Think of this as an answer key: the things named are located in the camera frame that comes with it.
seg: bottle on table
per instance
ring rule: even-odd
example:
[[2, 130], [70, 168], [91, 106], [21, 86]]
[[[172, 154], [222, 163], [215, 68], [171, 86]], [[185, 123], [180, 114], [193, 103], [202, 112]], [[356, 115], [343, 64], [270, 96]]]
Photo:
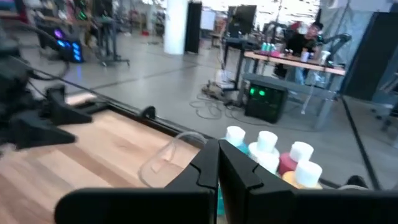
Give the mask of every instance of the bottle on table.
[[303, 51], [301, 53], [301, 61], [307, 62], [309, 57], [310, 57], [310, 53], [308, 52], [308, 49], [303, 48]]

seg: white column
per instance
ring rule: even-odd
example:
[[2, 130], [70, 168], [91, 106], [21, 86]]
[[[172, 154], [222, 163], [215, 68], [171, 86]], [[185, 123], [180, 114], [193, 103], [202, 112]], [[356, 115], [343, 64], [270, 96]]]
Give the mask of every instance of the white column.
[[164, 52], [184, 54], [187, 29], [188, 0], [167, 0]]

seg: gray floor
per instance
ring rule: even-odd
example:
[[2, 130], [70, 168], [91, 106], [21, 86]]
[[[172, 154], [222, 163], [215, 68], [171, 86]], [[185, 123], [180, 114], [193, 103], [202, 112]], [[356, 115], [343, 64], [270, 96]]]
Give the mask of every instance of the gray floor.
[[[29, 35], [21, 36], [21, 39], [25, 44], [37, 42]], [[154, 105], [159, 116], [215, 138], [222, 138], [227, 126], [239, 125], [246, 131], [247, 143], [255, 141], [259, 131], [276, 133], [280, 152], [289, 151], [294, 141], [307, 142], [315, 148], [312, 160], [323, 167], [324, 179], [342, 184], [351, 175], [361, 175], [371, 185], [341, 100], [334, 104], [325, 128], [317, 132], [312, 130], [317, 99], [312, 100], [305, 115], [300, 113], [300, 105], [289, 103], [277, 125], [246, 118], [241, 111], [231, 112], [223, 108], [221, 111], [213, 108], [213, 114], [210, 114], [208, 108], [195, 109], [190, 103], [195, 106], [205, 104], [198, 101], [197, 96], [219, 67], [219, 50], [208, 50], [209, 43], [205, 42], [199, 55], [171, 56], [163, 53], [162, 45], [147, 45], [146, 41], [137, 34], [119, 36], [119, 53], [131, 60], [130, 68], [125, 63], [104, 68], [91, 60], [82, 65], [71, 65], [66, 79], [137, 108]], [[51, 73], [60, 70], [60, 62], [49, 63], [40, 58], [37, 49], [25, 49], [23, 53], [37, 68]], [[232, 51], [227, 69], [235, 71], [237, 61], [238, 53]], [[40, 89], [48, 85], [34, 83]], [[69, 93], [78, 91], [75, 87], [68, 89]], [[398, 149], [389, 146], [391, 140], [380, 132], [381, 123], [373, 118], [369, 105], [349, 98], [347, 101], [381, 185], [389, 189], [398, 182]], [[197, 114], [219, 119], [204, 119]]]

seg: man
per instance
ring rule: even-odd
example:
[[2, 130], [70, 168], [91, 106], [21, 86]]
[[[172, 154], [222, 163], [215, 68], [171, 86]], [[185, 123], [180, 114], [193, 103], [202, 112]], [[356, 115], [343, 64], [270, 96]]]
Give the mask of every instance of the man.
[[[307, 49], [309, 53], [314, 53], [317, 58], [318, 49], [316, 46], [319, 32], [323, 29], [323, 24], [314, 22], [308, 28], [306, 34], [296, 33], [290, 38], [285, 49], [293, 50], [294, 56], [301, 56], [303, 49]], [[304, 68], [294, 67], [287, 74], [287, 79], [295, 83], [304, 84]]]

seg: monitor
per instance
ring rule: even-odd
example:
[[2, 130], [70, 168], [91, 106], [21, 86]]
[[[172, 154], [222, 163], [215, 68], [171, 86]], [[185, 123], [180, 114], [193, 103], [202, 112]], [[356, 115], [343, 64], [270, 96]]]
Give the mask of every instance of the monitor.
[[93, 1], [92, 12], [94, 17], [102, 17], [102, 16], [112, 17], [113, 15], [112, 0]]
[[228, 8], [229, 25], [228, 29], [239, 24], [239, 31], [244, 34], [250, 34], [254, 25], [257, 6], [238, 6]]

